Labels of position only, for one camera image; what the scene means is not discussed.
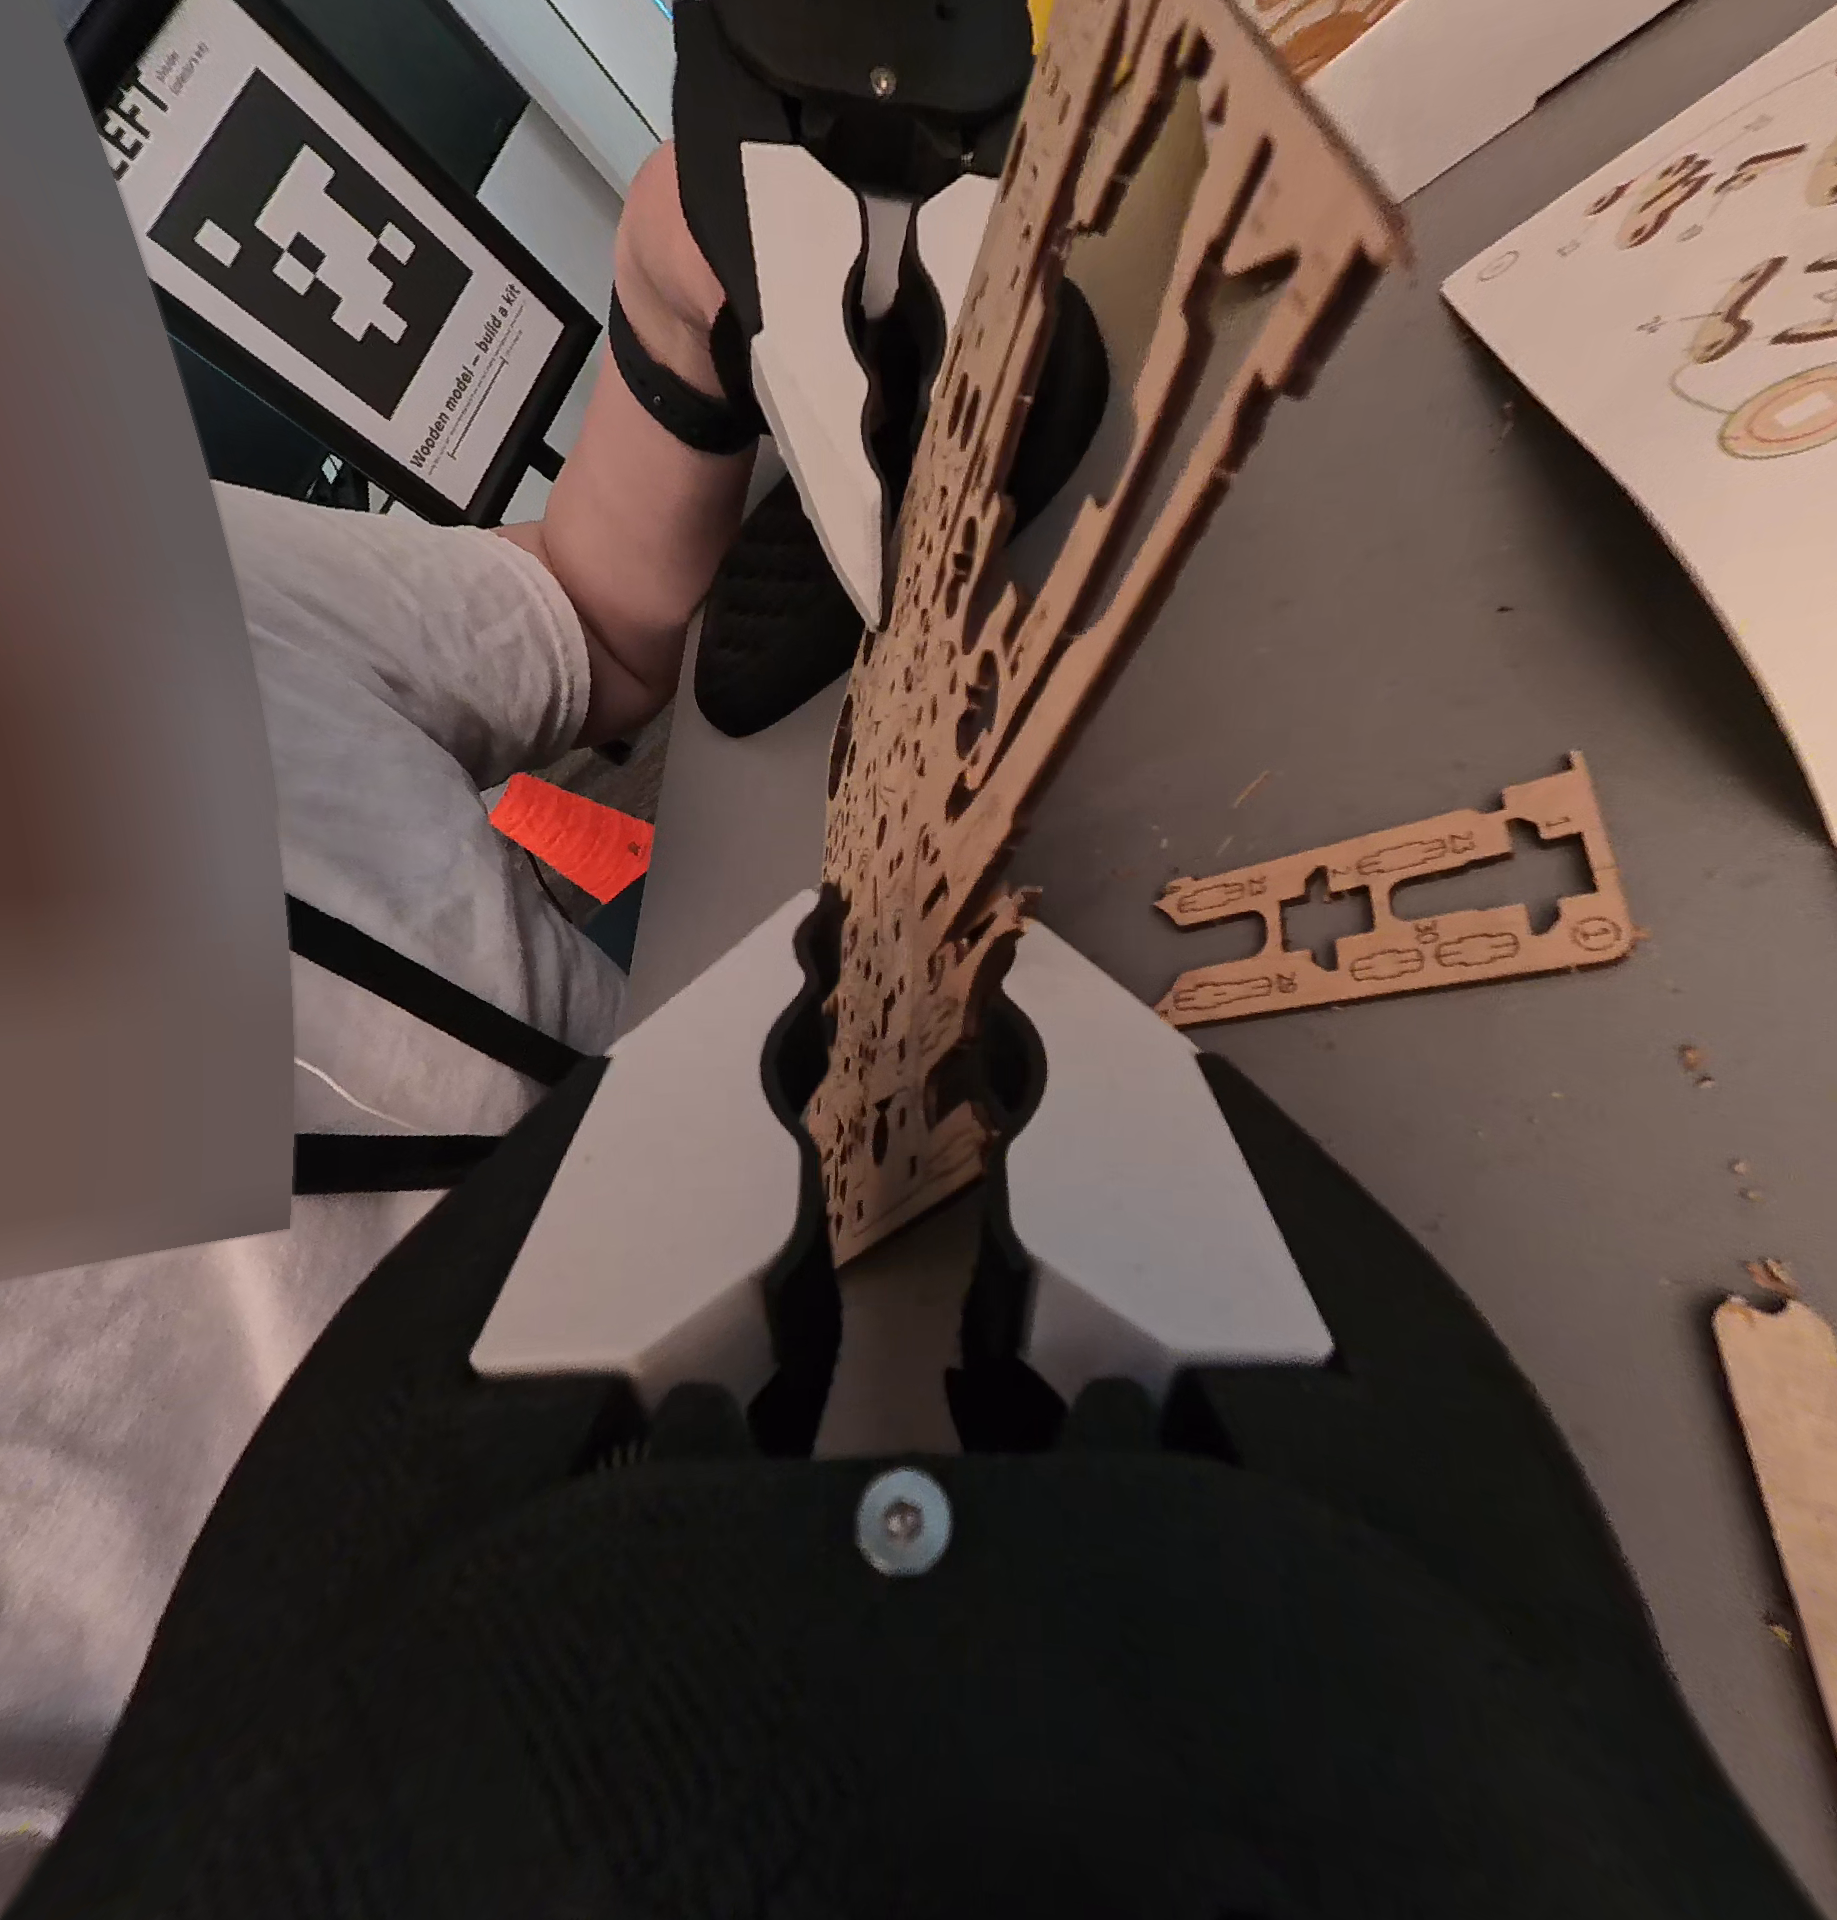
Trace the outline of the black framed marker sign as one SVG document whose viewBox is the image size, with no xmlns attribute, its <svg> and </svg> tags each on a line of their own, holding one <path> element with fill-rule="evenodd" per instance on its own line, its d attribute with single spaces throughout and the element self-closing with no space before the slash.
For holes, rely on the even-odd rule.
<svg viewBox="0 0 1837 1920">
<path fill-rule="evenodd" d="M 286 4 L 65 4 L 166 329 L 439 525 L 499 525 L 597 319 Z"/>
</svg>

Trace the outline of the wooden stick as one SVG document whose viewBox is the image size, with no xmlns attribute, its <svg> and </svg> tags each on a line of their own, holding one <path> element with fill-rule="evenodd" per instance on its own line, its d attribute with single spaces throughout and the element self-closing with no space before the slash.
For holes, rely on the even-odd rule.
<svg viewBox="0 0 1837 1920">
<path fill-rule="evenodd" d="M 1837 1335 L 1730 1296 L 1712 1333 L 1837 1750 Z"/>
</svg>

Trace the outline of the black wristband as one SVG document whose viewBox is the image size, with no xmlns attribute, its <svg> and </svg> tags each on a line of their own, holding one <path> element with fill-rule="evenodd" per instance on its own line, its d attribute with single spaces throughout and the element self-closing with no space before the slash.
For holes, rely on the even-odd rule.
<svg viewBox="0 0 1837 1920">
<path fill-rule="evenodd" d="M 721 389 L 718 397 L 669 370 L 643 347 L 617 299 L 617 289 L 611 291 L 603 331 L 611 360 L 625 390 L 681 447 L 729 457 L 751 449 L 766 436 L 766 424 L 751 390 L 747 337 L 729 300 L 719 305 L 708 337 L 713 377 Z"/>
</svg>

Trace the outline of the wooden parts sheet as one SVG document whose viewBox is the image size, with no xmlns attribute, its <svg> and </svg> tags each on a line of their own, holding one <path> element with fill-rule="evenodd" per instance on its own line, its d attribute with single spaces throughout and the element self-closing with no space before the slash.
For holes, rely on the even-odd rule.
<svg viewBox="0 0 1837 1920">
<path fill-rule="evenodd" d="M 1045 578 L 1002 578 L 1009 469 L 1078 235 L 1194 94 L 1204 171 L 1129 377 L 1118 478 Z M 1059 4 L 929 402 L 891 612 L 837 711 L 820 880 L 842 907 L 806 1107 L 834 1264 L 972 1184 L 972 1042 L 1027 917 L 1000 868 L 1146 634 L 1273 403 L 1303 394 L 1403 218 L 1239 4 Z"/>
</svg>

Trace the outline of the person's left forearm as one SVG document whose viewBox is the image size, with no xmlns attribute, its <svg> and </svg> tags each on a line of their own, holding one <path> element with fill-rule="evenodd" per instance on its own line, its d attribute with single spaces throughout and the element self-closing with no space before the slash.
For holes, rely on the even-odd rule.
<svg viewBox="0 0 1837 1920">
<path fill-rule="evenodd" d="M 742 525 L 755 463 L 756 449 L 677 441 L 603 359 L 543 518 L 499 527 L 547 568 L 581 625 L 582 745 L 625 739 L 672 700 L 689 618 Z"/>
</svg>

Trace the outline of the pile of rubber bands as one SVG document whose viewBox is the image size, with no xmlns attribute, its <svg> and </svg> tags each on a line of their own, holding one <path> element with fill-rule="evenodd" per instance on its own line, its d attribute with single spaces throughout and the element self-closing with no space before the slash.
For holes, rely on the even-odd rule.
<svg viewBox="0 0 1837 1920">
<path fill-rule="evenodd" d="M 1246 3 L 1245 7 L 1288 70 L 1306 83 L 1397 3 Z"/>
</svg>

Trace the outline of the person's left hand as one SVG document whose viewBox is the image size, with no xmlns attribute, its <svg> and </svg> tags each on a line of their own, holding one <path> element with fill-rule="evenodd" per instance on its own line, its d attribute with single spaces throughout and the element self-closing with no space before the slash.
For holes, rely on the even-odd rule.
<svg viewBox="0 0 1837 1920">
<path fill-rule="evenodd" d="M 614 291 L 625 313 L 688 321 L 689 282 L 699 267 L 675 177 L 672 141 L 663 140 L 632 177 L 617 222 Z"/>
</svg>

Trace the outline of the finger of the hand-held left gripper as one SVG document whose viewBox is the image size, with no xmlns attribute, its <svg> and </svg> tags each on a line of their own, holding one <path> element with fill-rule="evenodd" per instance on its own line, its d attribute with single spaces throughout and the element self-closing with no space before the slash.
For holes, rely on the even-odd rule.
<svg viewBox="0 0 1837 1920">
<path fill-rule="evenodd" d="M 921 393 L 936 390 L 999 190 L 997 177 L 962 173 L 910 214 L 907 325 Z"/>
<path fill-rule="evenodd" d="M 896 483 L 876 447 L 881 375 L 863 331 L 898 295 L 920 200 L 861 194 L 791 141 L 745 140 L 738 168 L 759 300 L 751 390 L 825 559 L 879 631 Z"/>
</svg>

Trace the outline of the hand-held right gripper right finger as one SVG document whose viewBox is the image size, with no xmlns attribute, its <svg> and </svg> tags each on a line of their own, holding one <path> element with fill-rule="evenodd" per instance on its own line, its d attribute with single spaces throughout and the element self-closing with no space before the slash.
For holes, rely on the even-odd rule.
<svg viewBox="0 0 1837 1920">
<path fill-rule="evenodd" d="M 1049 1448 L 1101 1383 L 1159 1415 L 1186 1373 L 1333 1359 L 1181 1033 L 1034 925 L 980 1049 L 997 1135 L 946 1372 L 968 1454 Z"/>
</svg>

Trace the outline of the small wooden offcut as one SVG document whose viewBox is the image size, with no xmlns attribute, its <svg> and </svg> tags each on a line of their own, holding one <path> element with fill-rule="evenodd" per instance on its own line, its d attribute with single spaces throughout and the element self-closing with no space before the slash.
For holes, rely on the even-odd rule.
<svg viewBox="0 0 1837 1920">
<path fill-rule="evenodd" d="M 1543 846 L 1574 842 L 1585 861 L 1587 884 L 1553 902 L 1550 925 L 1535 928 L 1522 902 L 1420 917 L 1394 909 L 1408 885 L 1510 860 L 1517 828 Z M 1326 899 L 1358 899 L 1370 917 L 1338 936 L 1330 960 L 1285 935 L 1290 909 L 1315 884 Z M 1577 752 L 1553 774 L 1507 785 L 1489 811 L 1454 808 L 1210 876 L 1178 876 L 1154 909 L 1178 930 L 1252 917 L 1264 935 L 1252 957 L 1190 969 L 1166 988 L 1154 1011 L 1178 1029 L 1574 974 L 1622 960 L 1636 940 L 1599 795 Z"/>
</svg>

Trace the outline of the instruction booklet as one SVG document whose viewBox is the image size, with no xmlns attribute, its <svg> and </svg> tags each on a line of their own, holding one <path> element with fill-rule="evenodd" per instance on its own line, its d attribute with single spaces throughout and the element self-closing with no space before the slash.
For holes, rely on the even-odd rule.
<svg viewBox="0 0 1837 1920">
<path fill-rule="evenodd" d="M 1685 565 L 1837 846 L 1837 4 L 1439 291 Z"/>
</svg>

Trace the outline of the white cardboard box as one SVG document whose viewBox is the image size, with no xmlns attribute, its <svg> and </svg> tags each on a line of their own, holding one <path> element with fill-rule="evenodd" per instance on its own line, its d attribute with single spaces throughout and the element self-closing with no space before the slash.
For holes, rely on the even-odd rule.
<svg viewBox="0 0 1837 1920">
<path fill-rule="evenodd" d="M 1662 3 L 1397 3 L 1304 83 L 1392 200 L 1533 112 Z"/>
</svg>

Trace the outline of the orange tag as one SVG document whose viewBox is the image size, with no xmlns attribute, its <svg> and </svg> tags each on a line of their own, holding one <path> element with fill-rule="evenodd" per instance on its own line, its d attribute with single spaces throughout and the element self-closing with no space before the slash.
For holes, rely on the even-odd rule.
<svg viewBox="0 0 1837 1920">
<path fill-rule="evenodd" d="M 600 905 L 643 880 L 656 835 L 653 826 L 614 807 L 527 774 L 503 785 L 490 826 Z"/>
</svg>

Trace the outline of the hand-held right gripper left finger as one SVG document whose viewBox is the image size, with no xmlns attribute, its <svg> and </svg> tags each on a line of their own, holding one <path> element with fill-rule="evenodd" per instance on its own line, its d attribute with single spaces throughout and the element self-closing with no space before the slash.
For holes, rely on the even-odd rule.
<svg viewBox="0 0 1837 1920">
<path fill-rule="evenodd" d="M 806 1109 L 842 907 L 802 891 L 618 1040 L 473 1345 L 489 1380 L 725 1389 L 808 1456 L 840 1306 Z"/>
</svg>

